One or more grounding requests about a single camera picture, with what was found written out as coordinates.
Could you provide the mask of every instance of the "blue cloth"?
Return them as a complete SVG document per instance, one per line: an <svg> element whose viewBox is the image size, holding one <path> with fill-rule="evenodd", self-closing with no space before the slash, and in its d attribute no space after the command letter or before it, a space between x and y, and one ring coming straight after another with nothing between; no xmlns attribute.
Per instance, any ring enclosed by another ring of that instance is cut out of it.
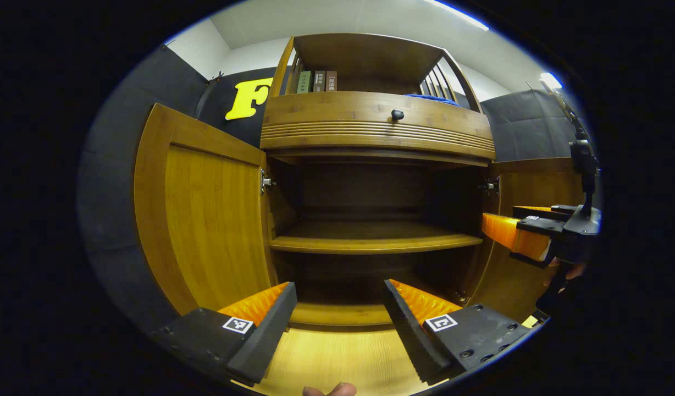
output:
<svg viewBox="0 0 675 396"><path fill-rule="evenodd" d="M452 100L447 100L446 98L441 98L441 97L433 97L431 95L415 95L415 93L409 93L408 95L404 95L406 97L414 97L414 98L427 98L428 100L434 100L434 101L439 101L440 103L447 103L448 105L453 105L460 107L456 102Z"/></svg>

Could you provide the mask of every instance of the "ceiling light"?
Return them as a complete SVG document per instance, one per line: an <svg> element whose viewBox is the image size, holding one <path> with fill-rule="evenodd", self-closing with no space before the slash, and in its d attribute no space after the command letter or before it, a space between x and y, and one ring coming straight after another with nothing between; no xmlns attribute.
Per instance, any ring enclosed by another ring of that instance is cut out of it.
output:
<svg viewBox="0 0 675 396"><path fill-rule="evenodd" d="M441 2L436 2L436 0L423 0L424 2L431 3L434 6L440 7L443 10L446 10L450 13L453 13L457 15L458 17L462 18L463 20L466 20L467 22L471 23L472 25L475 25L477 28L480 28L481 30L487 31L489 30L486 25L481 23L480 21L476 20L475 18L472 18L470 15L467 15L465 13L461 13L458 10L455 10L454 8L450 7L449 5L443 4Z"/></svg>
<svg viewBox="0 0 675 396"><path fill-rule="evenodd" d="M559 88L562 88L562 84L560 84L555 76L551 75L550 73L542 73L540 78L553 90L559 90Z"/></svg>

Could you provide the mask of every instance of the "drawer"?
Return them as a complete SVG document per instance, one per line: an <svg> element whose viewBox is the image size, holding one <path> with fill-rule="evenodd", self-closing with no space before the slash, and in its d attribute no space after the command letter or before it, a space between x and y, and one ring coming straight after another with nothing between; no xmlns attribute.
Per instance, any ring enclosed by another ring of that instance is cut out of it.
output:
<svg viewBox="0 0 675 396"><path fill-rule="evenodd" d="M395 108L405 117L392 120ZM488 119L466 108L377 92L311 92L267 100L260 148L326 146L495 158Z"/></svg>

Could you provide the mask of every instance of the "green book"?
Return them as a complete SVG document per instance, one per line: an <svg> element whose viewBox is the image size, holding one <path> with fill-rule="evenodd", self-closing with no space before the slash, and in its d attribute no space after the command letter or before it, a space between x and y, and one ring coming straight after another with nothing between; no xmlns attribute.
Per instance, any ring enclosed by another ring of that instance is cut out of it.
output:
<svg viewBox="0 0 675 396"><path fill-rule="evenodd" d="M313 86L313 79L311 78L311 72L302 71L301 75L298 78L298 88L296 90L296 93L304 94L306 92L310 92L312 86Z"/></svg>

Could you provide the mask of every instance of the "yellow letter f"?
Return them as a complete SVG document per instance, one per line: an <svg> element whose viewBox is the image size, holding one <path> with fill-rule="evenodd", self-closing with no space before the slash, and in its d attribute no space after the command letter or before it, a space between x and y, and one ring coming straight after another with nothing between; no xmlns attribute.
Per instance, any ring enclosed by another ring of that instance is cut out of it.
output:
<svg viewBox="0 0 675 396"><path fill-rule="evenodd" d="M237 96L232 109L225 115L225 120L234 120L235 118L252 117L257 110L252 108L252 101L261 105L267 100L269 87L274 78L262 78L261 80L245 81L235 85Z"/></svg>

